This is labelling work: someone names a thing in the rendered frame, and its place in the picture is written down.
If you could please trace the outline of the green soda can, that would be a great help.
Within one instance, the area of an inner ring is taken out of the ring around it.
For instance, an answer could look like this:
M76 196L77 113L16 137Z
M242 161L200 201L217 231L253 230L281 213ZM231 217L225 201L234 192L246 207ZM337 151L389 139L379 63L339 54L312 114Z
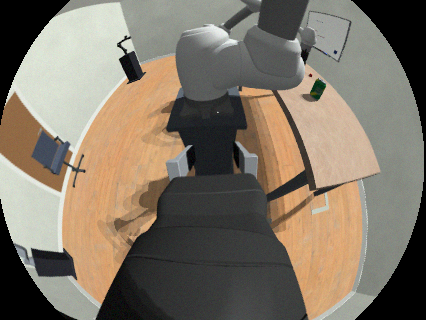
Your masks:
M310 91L310 96L313 97L314 100L319 100L319 97L322 96L323 91L325 91L326 88L326 81L322 79L316 79L314 81L314 85L312 88L312 91Z

